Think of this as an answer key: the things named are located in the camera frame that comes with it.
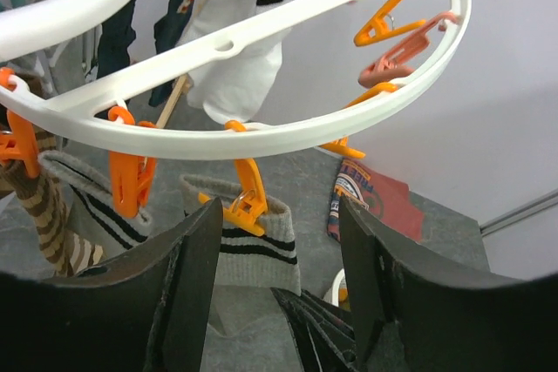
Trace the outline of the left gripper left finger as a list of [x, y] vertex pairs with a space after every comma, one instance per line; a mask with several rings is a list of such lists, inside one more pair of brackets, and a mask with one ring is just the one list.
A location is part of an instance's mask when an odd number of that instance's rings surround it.
[[2, 370], [199, 370], [221, 232], [212, 200], [77, 276], [2, 274]]

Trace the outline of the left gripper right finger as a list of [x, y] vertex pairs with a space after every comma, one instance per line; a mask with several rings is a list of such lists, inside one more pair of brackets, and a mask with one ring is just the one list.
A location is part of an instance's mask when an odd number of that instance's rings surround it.
[[350, 198], [339, 207], [357, 364], [396, 325], [412, 371], [554, 371], [557, 277], [468, 267], [392, 230]]

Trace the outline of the grey sock black stripes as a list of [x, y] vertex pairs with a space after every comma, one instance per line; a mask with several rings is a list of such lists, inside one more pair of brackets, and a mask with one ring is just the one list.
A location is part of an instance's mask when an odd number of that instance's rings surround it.
[[[231, 204], [241, 186], [222, 179], [183, 173], [179, 185], [184, 213], [201, 207], [198, 195], [219, 198]], [[224, 221], [221, 247], [214, 283], [217, 286], [276, 287], [301, 293], [301, 273], [296, 253], [296, 235], [290, 208], [280, 200], [267, 197], [269, 211], [258, 222], [265, 233], [258, 237]]]

